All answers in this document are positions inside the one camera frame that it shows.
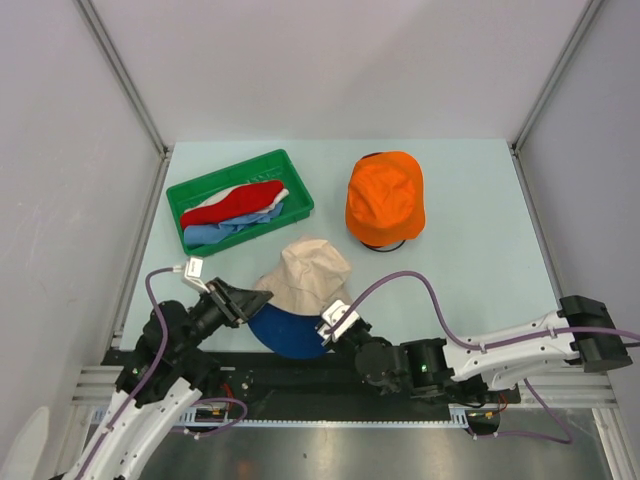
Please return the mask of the dark blue bucket hat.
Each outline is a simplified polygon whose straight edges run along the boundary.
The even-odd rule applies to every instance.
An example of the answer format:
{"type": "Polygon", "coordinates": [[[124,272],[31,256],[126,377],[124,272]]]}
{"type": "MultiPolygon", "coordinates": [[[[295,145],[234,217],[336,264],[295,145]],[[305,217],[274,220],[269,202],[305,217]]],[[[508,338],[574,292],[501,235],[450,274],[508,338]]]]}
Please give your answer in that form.
{"type": "Polygon", "coordinates": [[[248,322],[254,336],[273,353],[310,360],[328,353],[316,331],[320,316],[294,314],[268,303],[248,322]]]}

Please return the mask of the beige bucket hat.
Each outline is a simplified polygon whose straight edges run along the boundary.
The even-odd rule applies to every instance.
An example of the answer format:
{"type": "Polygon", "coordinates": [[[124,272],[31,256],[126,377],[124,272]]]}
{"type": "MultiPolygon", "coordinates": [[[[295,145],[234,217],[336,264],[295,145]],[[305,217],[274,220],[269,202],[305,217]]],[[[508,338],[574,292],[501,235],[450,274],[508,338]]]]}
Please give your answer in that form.
{"type": "Polygon", "coordinates": [[[352,302],[346,285],[351,273],[351,264],[328,240],[302,236],[281,251],[254,289],[270,291],[270,303],[281,310],[316,316],[336,300],[352,302]]]}

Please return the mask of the light blue hat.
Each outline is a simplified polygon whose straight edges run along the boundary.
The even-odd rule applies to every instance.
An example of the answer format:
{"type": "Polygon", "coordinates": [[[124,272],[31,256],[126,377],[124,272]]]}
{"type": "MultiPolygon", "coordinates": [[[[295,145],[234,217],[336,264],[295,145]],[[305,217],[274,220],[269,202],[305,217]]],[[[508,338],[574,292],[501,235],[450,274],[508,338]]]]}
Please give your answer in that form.
{"type": "Polygon", "coordinates": [[[189,248],[216,245],[246,228],[270,223],[281,214],[283,207],[284,202],[281,201],[266,213],[251,213],[225,220],[219,224],[189,226],[184,231],[184,243],[189,248]]]}

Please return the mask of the red hat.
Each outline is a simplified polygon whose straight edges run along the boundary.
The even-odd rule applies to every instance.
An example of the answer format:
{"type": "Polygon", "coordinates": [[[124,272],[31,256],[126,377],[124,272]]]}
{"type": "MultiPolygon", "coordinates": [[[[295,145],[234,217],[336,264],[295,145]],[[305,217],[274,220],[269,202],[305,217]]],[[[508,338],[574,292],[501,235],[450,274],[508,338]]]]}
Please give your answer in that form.
{"type": "Polygon", "coordinates": [[[180,226],[219,224],[225,220],[251,213],[268,206],[274,197],[286,188],[280,180],[246,183],[221,202],[194,210],[186,210],[180,217],[180,226]]]}

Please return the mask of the orange bucket hat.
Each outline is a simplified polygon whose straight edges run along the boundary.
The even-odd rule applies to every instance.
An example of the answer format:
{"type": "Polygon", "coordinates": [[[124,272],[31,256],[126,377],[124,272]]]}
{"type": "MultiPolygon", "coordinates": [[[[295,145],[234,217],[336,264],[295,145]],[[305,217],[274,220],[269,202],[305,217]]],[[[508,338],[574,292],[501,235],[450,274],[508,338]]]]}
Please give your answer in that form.
{"type": "Polygon", "coordinates": [[[358,160],[347,186],[345,224],[356,240],[374,246],[416,239],[426,226],[418,161],[402,151],[358,160]]]}

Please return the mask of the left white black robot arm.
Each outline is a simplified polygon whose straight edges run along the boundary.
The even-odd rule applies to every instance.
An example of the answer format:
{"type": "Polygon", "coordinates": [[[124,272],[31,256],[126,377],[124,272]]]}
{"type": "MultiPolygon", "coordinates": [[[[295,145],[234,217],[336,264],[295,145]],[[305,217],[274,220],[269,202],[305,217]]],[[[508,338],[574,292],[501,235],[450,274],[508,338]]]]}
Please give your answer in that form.
{"type": "Polygon", "coordinates": [[[246,324],[272,296],[214,278],[200,286],[191,307],[153,301],[101,423],[63,478],[139,478],[183,413],[222,389],[221,365],[201,343],[222,327],[246,324]]]}

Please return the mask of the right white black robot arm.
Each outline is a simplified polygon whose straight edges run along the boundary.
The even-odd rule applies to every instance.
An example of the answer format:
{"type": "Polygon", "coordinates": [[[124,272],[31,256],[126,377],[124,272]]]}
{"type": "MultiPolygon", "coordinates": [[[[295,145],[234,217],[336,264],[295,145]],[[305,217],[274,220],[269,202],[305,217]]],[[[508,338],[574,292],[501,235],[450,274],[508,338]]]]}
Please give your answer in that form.
{"type": "Polygon", "coordinates": [[[362,381],[380,394],[481,402],[531,375],[564,364],[586,373],[631,365],[606,305],[568,296],[560,307],[520,327],[462,340],[433,338],[394,345],[342,301],[321,316],[316,333],[324,347],[353,363],[362,381]]]}

